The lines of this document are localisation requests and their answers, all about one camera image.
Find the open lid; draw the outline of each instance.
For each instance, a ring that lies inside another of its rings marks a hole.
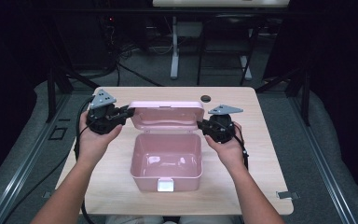
[[[134,101],[132,123],[139,130],[198,129],[197,121],[203,120],[204,109],[200,102],[183,101]]]

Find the wooden table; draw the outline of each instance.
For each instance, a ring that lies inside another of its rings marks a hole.
[[[231,105],[244,112],[232,114],[242,125],[245,146],[250,155],[249,169],[268,200],[282,215],[293,212],[290,200],[277,198],[276,191],[287,191],[282,170],[272,145],[255,91],[251,88],[228,87],[104,87],[117,98],[116,106],[131,101],[199,101],[202,95],[212,98],[203,103],[204,118],[207,111],[218,105]],[[130,119],[120,136],[108,147],[95,168],[86,194],[86,207],[90,214],[122,215],[239,215],[241,213],[233,181],[227,169],[211,149],[200,130],[203,174],[200,188],[187,192],[141,192],[130,173],[134,140],[142,131],[133,127]],[[63,167],[57,187],[76,160],[71,153]]]

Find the pink container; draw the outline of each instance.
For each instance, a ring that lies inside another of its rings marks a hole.
[[[142,191],[196,190],[202,175],[197,120],[203,118],[199,102],[132,102],[131,118],[143,130],[135,140],[131,174]]]

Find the metal clip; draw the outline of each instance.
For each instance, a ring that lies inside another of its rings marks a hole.
[[[42,198],[50,198],[50,197],[51,197],[51,192],[49,191],[43,192]]]
[[[279,199],[295,200],[295,199],[299,199],[299,198],[300,198],[300,195],[298,195],[297,192],[290,192],[290,191],[278,192],[278,191],[277,191],[277,197],[278,197]]]

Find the right hand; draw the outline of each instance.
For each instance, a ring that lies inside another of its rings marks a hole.
[[[237,126],[235,128],[235,134],[241,139],[241,126],[237,122],[234,122],[234,125]],[[208,145],[217,152],[220,161],[226,166],[229,172],[236,168],[245,167],[243,164],[241,145],[234,137],[225,144],[216,143],[209,135],[205,135],[205,140]]]
[[[80,117],[79,130],[84,130],[84,132],[80,135],[80,153],[77,163],[87,164],[93,168],[103,157],[109,143],[120,134],[122,125],[119,124],[107,134],[95,133],[86,124],[88,112],[83,112]]]

